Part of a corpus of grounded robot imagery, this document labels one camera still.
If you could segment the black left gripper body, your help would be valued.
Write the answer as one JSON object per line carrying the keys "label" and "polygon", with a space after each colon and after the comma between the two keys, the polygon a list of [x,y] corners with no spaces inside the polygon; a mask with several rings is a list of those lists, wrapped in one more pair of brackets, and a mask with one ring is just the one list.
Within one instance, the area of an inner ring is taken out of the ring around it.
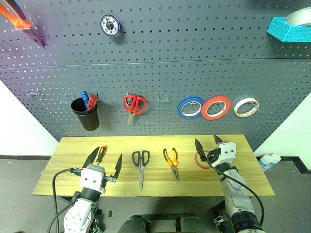
{"label": "black left gripper body", "polygon": [[[70,169],[70,173],[73,173],[73,174],[75,174],[77,176],[81,176],[81,172],[82,172],[82,170],[79,169],[79,168],[72,167]],[[117,181],[116,178],[114,178],[112,176],[106,176],[106,175],[104,175],[104,180],[110,181],[110,182],[116,182]]]}

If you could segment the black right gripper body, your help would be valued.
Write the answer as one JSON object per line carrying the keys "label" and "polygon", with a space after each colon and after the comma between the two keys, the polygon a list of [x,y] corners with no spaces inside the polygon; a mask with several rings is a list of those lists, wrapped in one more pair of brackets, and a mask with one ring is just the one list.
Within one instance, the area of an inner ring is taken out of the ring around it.
{"label": "black right gripper body", "polygon": [[207,154],[207,163],[209,166],[217,166],[219,164],[220,148],[213,149]]}

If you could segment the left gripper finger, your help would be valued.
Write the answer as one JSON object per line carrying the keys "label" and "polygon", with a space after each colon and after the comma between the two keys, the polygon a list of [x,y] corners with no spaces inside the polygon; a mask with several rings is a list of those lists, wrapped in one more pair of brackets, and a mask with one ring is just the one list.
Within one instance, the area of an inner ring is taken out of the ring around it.
{"label": "left gripper finger", "polygon": [[92,164],[97,156],[100,147],[97,147],[86,159],[82,168],[86,168],[88,165]]}
{"label": "left gripper finger", "polygon": [[113,178],[114,182],[118,179],[118,176],[119,176],[120,171],[121,171],[121,167],[122,167],[122,154],[119,156],[119,159],[116,163],[115,174],[110,176],[111,178]]}

